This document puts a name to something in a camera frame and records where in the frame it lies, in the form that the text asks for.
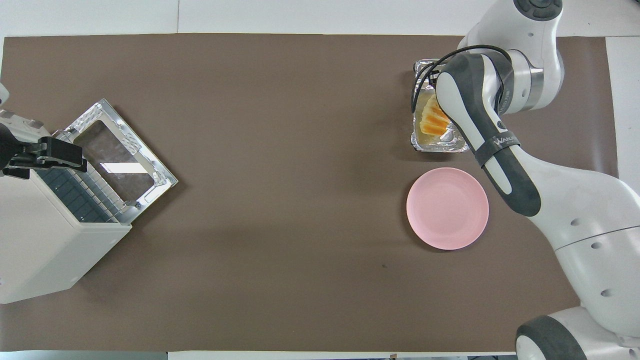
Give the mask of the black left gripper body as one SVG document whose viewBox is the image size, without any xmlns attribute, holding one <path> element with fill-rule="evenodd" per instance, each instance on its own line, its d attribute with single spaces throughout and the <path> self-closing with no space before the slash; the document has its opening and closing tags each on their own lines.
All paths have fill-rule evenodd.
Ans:
<svg viewBox="0 0 640 360">
<path fill-rule="evenodd" d="M 0 125 L 0 164 L 1 175 L 29 180 L 30 169 L 49 170 L 51 165 L 39 160 L 41 152 L 45 151 L 45 136 L 36 142 L 20 141 L 14 137 L 11 130 L 4 124 Z"/>
</svg>

